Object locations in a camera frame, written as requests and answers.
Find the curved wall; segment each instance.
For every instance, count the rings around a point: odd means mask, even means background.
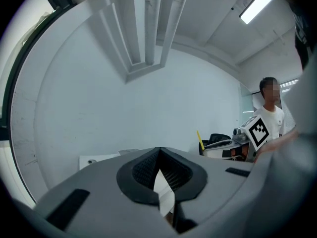
[[[17,81],[12,142],[36,199],[77,172],[80,155],[153,146],[197,154],[197,129],[208,139],[239,125],[239,81],[186,53],[171,50],[165,68],[125,84],[97,27],[103,3],[80,4],[54,23]]]

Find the yellow pole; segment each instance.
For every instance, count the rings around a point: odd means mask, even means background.
[[[198,132],[198,130],[197,130],[197,136],[198,136],[198,138],[199,138],[199,142],[200,142],[200,145],[202,146],[202,150],[204,151],[204,144],[203,144],[203,142],[202,142],[202,139],[200,138],[200,135],[199,135],[199,132]]]

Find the fluorescent light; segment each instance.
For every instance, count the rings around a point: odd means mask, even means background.
[[[246,24],[249,24],[269,2],[271,2],[271,0],[253,0],[246,10],[242,12],[240,18]]]
[[[281,87],[285,87],[285,86],[289,86],[289,85],[296,84],[297,81],[298,81],[298,79],[293,80],[293,81],[290,81],[290,82],[287,82],[287,83],[285,83],[285,84],[281,84]]]

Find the black slot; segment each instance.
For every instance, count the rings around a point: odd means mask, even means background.
[[[238,176],[242,176],[242,177],[248,177],[250,174],[250,171],[245,171],[242,169],[235,169],[235,168],[228,168],[226,169],[226,172],[232,173]]]
[[[83,189],[74,190],[47,218],[53,226],[65,230],[76,215],[90,192]]]
[[[201,166],[156,147],[118,170],[118,186],[132,201],[158,206],[159,197],[153,188],[159,169],[175,193],[175,202],[196,198],[207,183],[207,172]]]

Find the white box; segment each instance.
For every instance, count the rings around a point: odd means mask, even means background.
[[[267,125],[261,115],[251,117],[241,125],[240,129],[251,140],[256,151],[265,144],[269,136]]]

